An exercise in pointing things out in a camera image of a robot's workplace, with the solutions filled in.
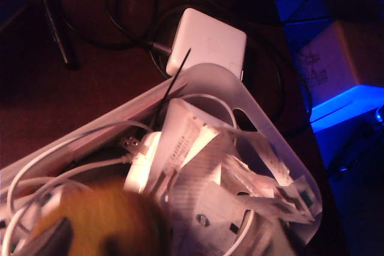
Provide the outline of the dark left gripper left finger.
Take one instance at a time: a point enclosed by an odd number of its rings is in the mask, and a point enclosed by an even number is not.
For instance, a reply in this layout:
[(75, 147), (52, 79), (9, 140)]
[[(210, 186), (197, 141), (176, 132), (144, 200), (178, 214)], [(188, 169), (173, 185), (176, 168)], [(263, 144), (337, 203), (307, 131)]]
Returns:
[(68, 218), (62, 218), (49, 239), (49, 252), (69, 252), (73, 228)]

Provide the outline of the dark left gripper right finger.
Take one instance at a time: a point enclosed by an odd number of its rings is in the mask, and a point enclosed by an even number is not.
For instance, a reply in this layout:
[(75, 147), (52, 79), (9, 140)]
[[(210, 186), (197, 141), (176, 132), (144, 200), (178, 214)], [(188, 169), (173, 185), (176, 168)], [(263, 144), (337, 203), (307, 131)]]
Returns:
[(129, 234), (110, 234), (103, 240), (103, 255), (128, 256), (132, 255), (131, 237)]

